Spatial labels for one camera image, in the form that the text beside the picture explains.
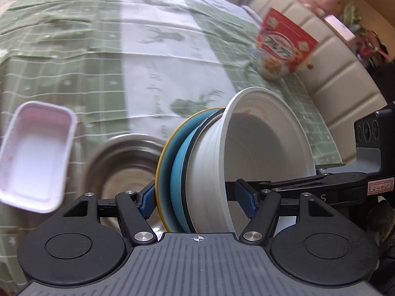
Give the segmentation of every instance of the snack bag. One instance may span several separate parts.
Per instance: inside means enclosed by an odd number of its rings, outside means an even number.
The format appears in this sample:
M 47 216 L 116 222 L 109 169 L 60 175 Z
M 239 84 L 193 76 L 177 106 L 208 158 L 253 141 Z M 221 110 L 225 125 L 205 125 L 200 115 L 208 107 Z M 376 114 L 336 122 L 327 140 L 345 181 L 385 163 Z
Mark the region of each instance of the snack bag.
M 305 65 L 317 44 L 301 27 L 271 8 L 252 50 L 252 66 L 264 79 L 281 78 Z

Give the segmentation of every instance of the white sticker label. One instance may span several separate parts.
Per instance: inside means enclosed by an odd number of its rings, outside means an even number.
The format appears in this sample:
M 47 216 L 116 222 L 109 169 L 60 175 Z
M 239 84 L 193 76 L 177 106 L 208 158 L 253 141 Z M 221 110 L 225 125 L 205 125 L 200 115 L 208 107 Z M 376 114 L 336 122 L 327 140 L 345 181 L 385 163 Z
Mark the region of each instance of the white sticker label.
M 368 182 L 368 196 L 386 193 L 388 191 L 393 191 L 393 189 L 394 189 L 394 178 Z

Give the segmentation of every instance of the pink container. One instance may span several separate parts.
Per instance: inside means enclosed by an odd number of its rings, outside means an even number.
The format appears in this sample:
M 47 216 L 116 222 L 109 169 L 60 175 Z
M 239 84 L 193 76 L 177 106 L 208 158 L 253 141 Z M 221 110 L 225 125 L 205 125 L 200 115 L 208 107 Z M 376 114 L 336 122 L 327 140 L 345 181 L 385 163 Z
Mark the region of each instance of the pink container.
M 0 149 L 0 201 L 38 213 L 62 203 L 77 118 L 68 108 L 29 101 L 17 108 Z

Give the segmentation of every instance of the yellow-rimmed plate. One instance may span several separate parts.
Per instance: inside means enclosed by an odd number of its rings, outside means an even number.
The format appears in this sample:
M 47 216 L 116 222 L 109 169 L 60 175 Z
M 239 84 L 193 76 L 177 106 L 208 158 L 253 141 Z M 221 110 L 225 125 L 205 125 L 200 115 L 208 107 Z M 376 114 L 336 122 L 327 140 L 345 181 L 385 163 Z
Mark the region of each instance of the yellow-rimmed plate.
M 160 219 L 168 232 L 184 232 L 173 211 L 170 197 L 170 175 L 175 156 L 186 137 L 219 109 L 222 108 L 206 109 L 185 120 L 170 136 L 160 155 L 155 175 L 155 196 Z

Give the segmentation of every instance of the blue bowl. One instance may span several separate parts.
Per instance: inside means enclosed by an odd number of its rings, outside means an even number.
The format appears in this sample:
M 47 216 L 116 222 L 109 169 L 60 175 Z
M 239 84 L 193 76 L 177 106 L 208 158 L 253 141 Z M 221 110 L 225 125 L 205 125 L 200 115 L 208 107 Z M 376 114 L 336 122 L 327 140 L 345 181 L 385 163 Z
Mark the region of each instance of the blue bowl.
M 223 113 L 224 109 L 217 110 L 214 113 L 211 113 L 209 117 L 207 117 L 199 126 L 197 126 L 184 140 L 180 149 L 177 152 L 177 155 L 173 162 L 173 167 L 171 169 L 170 175 L 170 197 L 171 204 L 173 206 L 173 211 L 177 217 L 179 224 L 182 229 L 187 232 L 196 232 L 195 228 L 192 224 L 192 221 L 189 217 L 188 207 L 186 206 L 186 199 L 182 196 L 182 188 L 183 186 L 183 175 L 186 174 L 186 168 L 188 165 L 189 156 L 191 154 L 192 148 L 203 131 L 203 129 L 219 114 Z
M 168 232 L 184 232 L 174 211 L 170 196 L 170 175 L 174 159 L 182 143 L 189 134 L 198 127 L 207 117 L 217 112 L 217 109 L 207 109 L 201 111 L 184 121 L 178 129 L 170 136 L 157 166 L 155 177 L 155 196 L 159 216 Z

